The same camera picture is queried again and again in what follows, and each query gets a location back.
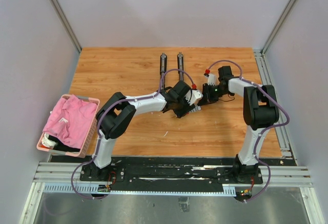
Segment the small white staple tray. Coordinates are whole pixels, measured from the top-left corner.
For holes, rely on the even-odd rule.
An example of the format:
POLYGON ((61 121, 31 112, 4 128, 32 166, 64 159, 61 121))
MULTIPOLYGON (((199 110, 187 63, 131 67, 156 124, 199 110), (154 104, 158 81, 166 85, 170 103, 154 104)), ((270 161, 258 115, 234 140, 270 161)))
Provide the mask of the small white staple tray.
POLYGON ((197 112, 197 111, 200 111, 201 110, 201 107, 200 106, 195 106, 191 111, 190 113, 192 112, 197 112))

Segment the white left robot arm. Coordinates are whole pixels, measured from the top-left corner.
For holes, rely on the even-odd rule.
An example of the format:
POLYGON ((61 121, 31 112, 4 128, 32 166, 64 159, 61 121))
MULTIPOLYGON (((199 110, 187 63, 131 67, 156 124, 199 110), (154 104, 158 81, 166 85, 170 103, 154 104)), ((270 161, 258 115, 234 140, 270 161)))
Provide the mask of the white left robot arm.
POLYGON ((114 93, 96 115, 97 144, 90 162, 91 175, 100 181, 109 177, 115 143, 126 132, 134 117, 172 110, 177 118, 182 118, 196 107, 200 99, 202 92, 196 85, 189 86, 181 80, 173 87, 159 88, 154 93, 142 96, 114 93))

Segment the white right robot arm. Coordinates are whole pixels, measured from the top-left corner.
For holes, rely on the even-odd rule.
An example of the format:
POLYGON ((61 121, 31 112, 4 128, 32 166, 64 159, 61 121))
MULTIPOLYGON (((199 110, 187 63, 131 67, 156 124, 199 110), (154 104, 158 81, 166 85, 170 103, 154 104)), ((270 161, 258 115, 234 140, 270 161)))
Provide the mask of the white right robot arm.
POLYGON ((241 150, 236 155, 232 166, 233 179, 243 183, 258 170, 258 156, 263 141, 271 127, 279 120, 275 89, 272 85, 256 85, 255 83, 236 77, 230 66, 218 69, 219 76, 215 76, 209 69, 204 76, 207 83, 203 84, 203 98, 199 106, 217 102, 224 95, 239 95, 243 98, 243 119, 247 131, 241 150))

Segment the black stapler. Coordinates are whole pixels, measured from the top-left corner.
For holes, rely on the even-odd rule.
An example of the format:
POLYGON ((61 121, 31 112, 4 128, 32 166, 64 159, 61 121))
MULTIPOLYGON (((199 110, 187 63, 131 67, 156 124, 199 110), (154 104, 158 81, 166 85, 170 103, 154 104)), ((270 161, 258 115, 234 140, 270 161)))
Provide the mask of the black stapler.
POLYGON ((167 55, 162 53, 160 56, 160 89, 165 88, 165 72, 167 71, 167 55))
POLYGON ((182 54, 182 52, 179 52, 177 54, 177 68, 180 70, 178 72, 179 74, 179 80, 180 81, 184 81, 184 56, 182 54))

